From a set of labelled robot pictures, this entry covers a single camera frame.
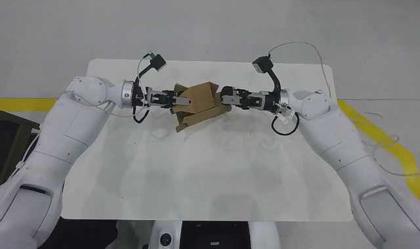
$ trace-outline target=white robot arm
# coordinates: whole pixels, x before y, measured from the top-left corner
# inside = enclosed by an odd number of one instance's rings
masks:
[[[353,216],[370,243],[376,248],[420,247],[420,203],[409,204],[396,191],[387,175],[381,173],[381,168],[364,150],[357,129],[341,109],[322,91],[292,93],[281,89],[269,57],[260,57],[253,65],[258,72],[270,75],[274,82],[273,92],[254,93],[224,87],[220,94],[222,103],[270,111],[285,123],[287,120],[283,115],[296,116],[297,127],[311,149],[346,185]]]
[[[48,113],[28,159],[0,187],[0,248],[37,248],[56,225],[64,180],[115,105],[131,107],[131,81],[77,77]],[[104,111],[93,106],[104,105]]]

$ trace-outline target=white table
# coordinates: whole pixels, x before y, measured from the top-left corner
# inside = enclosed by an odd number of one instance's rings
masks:
[[[95,59],[87,75],[134,79],[137,60]],[[335,90],[331,68],[325,66]],[[275,64],[282,87],[327,91],[320,65]],[[271,90],[251,63],[168,61],[143,84],[155,90],[212,81]],[[120,114],[131,110],[115,109]],[[280,137],[272,114],[232,111],[175,132],[177,118],[152,108],[141,125],[111,116],[64,185],[62,216],[70,219],[348,221],[347,190],[299,132]],[[288,131],[278,122],[278,130]]]

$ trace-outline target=cardboard box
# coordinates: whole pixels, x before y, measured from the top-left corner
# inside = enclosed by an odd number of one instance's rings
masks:
[[[188,97],[191,100],[191,104],[188,106],[177,105],[171,108],[171,113],[176,114],[178,118],[177,132],[232,109],[231,106],[221,103],[220,93],[216,93],[218,88],[219,85],[211,82],[193,87],[175,84],[174,91],[177,93],[183,91],[179,96]]]

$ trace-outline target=yellow tape line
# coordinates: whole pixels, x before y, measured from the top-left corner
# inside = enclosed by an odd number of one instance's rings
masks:
[[[57,99],[0,99],[4,111],[50,111]]]
[[[404,174],[419,173],[419,168],[415,162],[414,155],[400,143],[391,144],[394,139],[391,139],[384,131],[379,129],[375,124],[370,122],[367,118],[359,114],[349,104],[343,100],[338,100],[338,105],[341,110],[350,118],[354,125],[363,131],[367,136],[373,139],[377,144],[386,146],[385,149],[400,161],[402,171]],[[408,189],[420,199],[420,176],[405,176]]]
[[[56,99],[0,99],[0,110],[24,112],[49,111],[53,107],[55,101]],[[351,120],[355,121],[354,125],[376,143],[387,146],[393,141],[393,139],[391,139],[384,131],[355,111],[355,109],[353,109],[345,101],[338,100],[338,105]],[[387,146],[385,149],[400,161],[402,171],[405,174],[419,172],[414,155],[400,143]],[[405,178],[408,189],[420,199],[420,177],[407,176]]]

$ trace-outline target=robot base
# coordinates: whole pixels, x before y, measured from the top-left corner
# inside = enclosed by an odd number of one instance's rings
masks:
[[[155,221],[148,249],[280,249],[272,221]]]

